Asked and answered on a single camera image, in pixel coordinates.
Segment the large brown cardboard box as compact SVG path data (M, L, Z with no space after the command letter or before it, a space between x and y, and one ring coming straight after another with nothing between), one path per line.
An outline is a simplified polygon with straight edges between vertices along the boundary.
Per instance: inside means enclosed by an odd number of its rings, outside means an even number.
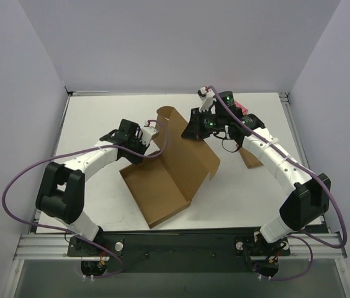
M187 121L174 107L160 107L157 114L169 133L165 147L164 130L156 125L159 136L154 142L164 152L120 170L149 228L188 208L206 177L212 179L220 165L219 157L205 141L181 137Z

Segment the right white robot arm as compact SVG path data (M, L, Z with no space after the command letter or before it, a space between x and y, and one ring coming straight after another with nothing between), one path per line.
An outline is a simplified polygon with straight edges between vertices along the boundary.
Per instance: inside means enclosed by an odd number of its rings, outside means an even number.
M197 92L202 104L191 110L183 139L201 141L224 133L224 140L233 140L262 163L280 184L287 196L279 215L260 227L256 240L275 243L297 232L322 216L329 207L326 191L330 181L325 175L314 178L278 144L256 115L243 114L235 104L231 91L215 93L209 87Z

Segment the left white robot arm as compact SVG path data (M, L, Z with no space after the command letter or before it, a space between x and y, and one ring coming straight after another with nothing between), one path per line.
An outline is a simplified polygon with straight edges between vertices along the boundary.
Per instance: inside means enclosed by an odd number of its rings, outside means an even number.
M64 163L49 163L36 198L36 208L57 219L69 230L83 237L81 247L89 255L98 255L104 247L99 226L83 211L86 181L105 166L126 158L133 164L143 161L158 131L121 120L119 128L102 136L95 150Z

